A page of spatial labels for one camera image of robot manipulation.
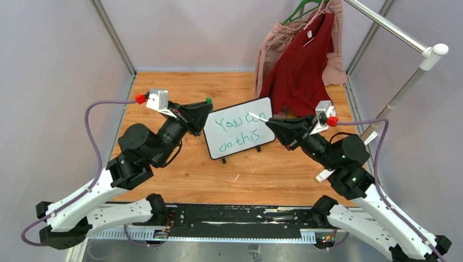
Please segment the green marker pen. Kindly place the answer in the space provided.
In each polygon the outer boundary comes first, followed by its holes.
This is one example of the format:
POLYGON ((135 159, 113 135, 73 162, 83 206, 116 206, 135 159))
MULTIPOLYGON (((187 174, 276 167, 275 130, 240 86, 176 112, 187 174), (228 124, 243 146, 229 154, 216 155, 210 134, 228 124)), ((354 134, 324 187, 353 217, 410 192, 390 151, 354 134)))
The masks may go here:
POLYGON ((251 112, 248 112, 248 115, 250 115, 250 116, 252 116, 253 118, 255 118, 255 119, 259 120, 259 121, 262 121, 262 122, 267 122, 267 121, 268 121, 268 119, 265 119, 265 118, 263 118, 263 117, 261 117, 261 116, 259 116, 259 115, 256 115, 256 114, 254 114, 254 113, 251 113, 251 112))

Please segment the white whiteboard black frame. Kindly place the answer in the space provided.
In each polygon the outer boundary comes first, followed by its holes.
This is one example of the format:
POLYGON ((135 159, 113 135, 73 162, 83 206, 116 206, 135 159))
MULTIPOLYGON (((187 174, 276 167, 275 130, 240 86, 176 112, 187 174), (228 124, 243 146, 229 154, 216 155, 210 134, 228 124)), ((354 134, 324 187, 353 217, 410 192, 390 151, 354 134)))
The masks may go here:
POLYGON ((264 122, 248 115, 248 112, 265 119, 273 117, 270 98, 250 100, 209 114, 203 132, 211 159, 259 149, 276 139, 264 122))

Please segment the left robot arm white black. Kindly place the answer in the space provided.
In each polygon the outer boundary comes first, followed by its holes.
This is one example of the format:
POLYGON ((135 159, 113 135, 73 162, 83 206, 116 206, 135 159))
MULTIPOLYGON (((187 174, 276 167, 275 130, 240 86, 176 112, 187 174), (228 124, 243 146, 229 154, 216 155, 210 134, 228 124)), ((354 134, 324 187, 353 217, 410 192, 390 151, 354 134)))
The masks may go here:
POLYGON ((141 123, 131 125, 118 139, 120 153, 99 175, 63 200, 37 204, 37 218, 46 222, 39 231, 39 244, 63 250, 119 225, 169 226, 173 216, 159 194, 120 206, 105 208, 103 204, 152 178, 154 169, 171 164, 182 149, 183 137, 199 136, 212 109, 210 99, 184 105, 169 102, 170 115, 158 132, 141 123))

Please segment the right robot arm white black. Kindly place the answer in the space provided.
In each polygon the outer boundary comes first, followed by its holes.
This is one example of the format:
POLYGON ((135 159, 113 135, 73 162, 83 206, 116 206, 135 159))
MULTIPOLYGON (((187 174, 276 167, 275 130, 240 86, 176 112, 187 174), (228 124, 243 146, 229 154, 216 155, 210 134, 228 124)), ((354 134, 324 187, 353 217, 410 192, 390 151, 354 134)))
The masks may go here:
POLYGON ((300 148, 330 171, 328 181, 338 195, 361 207, 368 221, 324 195, 312 212, 314 225, 341 228, 369 244, 390 261, 444 261, 452 243, 444 235, 434 235, 406 215, 382 189, 378 174, 364 164, 370 158, 362 139, 355 134, 336 142, 316 131, 318 123, 338 126, 337 117, 318 119, 307 115, 294 119, 270 118, 265 125, 289 151, 300 148))

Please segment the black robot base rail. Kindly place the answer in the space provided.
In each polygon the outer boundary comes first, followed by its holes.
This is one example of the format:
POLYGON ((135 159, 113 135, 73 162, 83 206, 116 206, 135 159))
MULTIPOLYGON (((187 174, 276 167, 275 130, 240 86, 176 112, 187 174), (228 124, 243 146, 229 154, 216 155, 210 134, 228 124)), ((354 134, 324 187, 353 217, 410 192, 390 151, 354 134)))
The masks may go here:
POLYGON ((91 240, 162 242, 237 242, 332 244, 345 231, 335 229, 309 206, 170 204, 169 217, 152 222, 111 226, 91 240))

